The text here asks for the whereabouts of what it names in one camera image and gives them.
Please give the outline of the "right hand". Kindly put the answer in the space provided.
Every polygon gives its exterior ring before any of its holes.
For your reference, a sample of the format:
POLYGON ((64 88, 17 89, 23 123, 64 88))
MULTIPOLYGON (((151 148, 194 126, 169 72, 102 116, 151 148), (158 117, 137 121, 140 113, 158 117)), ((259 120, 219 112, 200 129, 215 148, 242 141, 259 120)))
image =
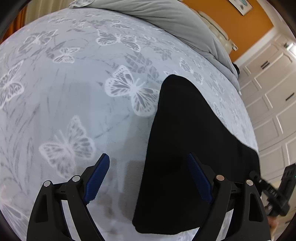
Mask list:
POLYGON ((278 235, 278 226, 280 223, 278 219, 278 214, 276 213, 271 204, 268 204, 264 208, 268 219, 271 240, 275 240, 275 238, 278 235))

